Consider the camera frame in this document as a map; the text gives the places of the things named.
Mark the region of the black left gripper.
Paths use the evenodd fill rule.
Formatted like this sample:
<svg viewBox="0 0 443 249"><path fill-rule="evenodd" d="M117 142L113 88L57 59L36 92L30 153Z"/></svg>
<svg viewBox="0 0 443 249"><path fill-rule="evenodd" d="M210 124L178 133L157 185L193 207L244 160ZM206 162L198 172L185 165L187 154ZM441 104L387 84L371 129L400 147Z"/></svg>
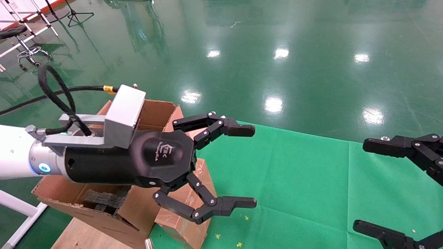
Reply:
<svg viewBox="0 0 443 249"><path fill-rule="evenodd" d="M161 207L193 223L213 216L230 216L235 208L253 209L253 197L214 197L201 183L195 169L195 149L201 150L221 135L253 137L256 128L215 112L173 120L174 132L136 132L129 148L66 148L65 169L76 183L161 187L153 199ZM202 129L193 139L187 132ZM197 209L168 196L172 189L188 183L203 205Z"/></svg>

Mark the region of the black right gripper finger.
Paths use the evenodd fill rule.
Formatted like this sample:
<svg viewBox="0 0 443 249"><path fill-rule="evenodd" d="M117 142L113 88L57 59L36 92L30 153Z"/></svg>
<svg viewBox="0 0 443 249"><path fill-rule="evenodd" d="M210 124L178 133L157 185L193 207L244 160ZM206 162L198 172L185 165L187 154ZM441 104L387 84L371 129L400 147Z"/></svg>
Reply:
<svg viewBox="0 0 443 249"><path fill-rule="evenodd" d="M443 185L443 139L437 134L418 138L394 136L391 140L367 138L363 150L369 153L408 158L440 186Z"/></svg>
<svg viewBox="0 0 443 249"><path fill-rule="evenodd" d="M441 249L443 247L443 231L417 241L404 233L363 220L355 220L353 230L378 239L384 249Z"/></svg>

